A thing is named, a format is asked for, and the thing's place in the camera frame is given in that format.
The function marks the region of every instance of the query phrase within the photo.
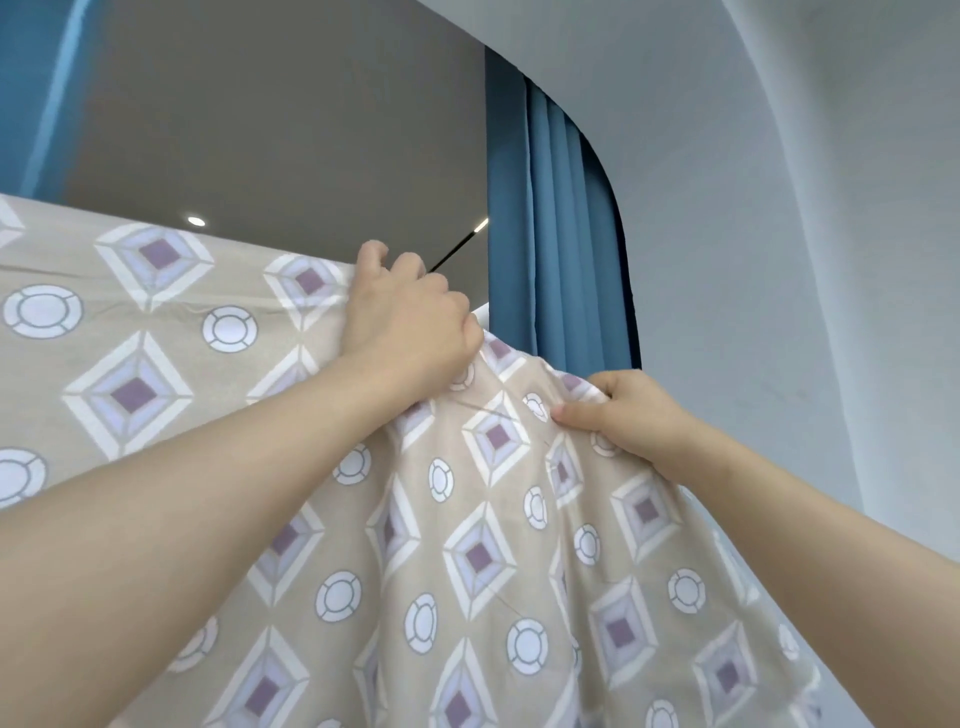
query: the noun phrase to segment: hand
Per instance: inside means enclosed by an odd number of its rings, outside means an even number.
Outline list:
[[[707,426],[639,369],[600,372],[589,381],[611,399],[602,404],[559,404],[551,412],[553,419],[561,425],[601,432],[615,445],[649,460],[668,479],[684,482],[690,446]]]
[[[395,377],[403,409],[442,392],[480,351],[483,329],[468,298],[439,273],[426,276],[419,255],[404,253],[387,270],[386,254],[376,240],[360,248],[341,356]]]

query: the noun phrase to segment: left hand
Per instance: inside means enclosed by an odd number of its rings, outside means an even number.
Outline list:
[[[389,270],[386,255],[377,240],[360,248],[341,356],[382,366],[410,405],[449,386],[480,351],[483,329],[468,298],[439,273],[425,275],[419,255],[404,253]]]

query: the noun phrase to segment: right arm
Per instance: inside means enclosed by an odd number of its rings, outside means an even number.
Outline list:
[[[836,502],[685,412],[640,371],[554,419],[683,483],[876,728],[960,719],[960,565]]]

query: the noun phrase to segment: gray ceiling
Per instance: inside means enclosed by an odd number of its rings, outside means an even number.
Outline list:
[[[71,206],[352,260],[486,216],[483,46],[416,0],[114,0]],[[486,231],[443,272],[487,298]]]

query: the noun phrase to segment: beige fabric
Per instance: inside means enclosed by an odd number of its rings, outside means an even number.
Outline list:
[[[9,506],[316,372],[351,268],[0,198],[0,271]],[[686,496],[547,415],[602,397],[489,337],[116,725],[815,725],[815,669]]]

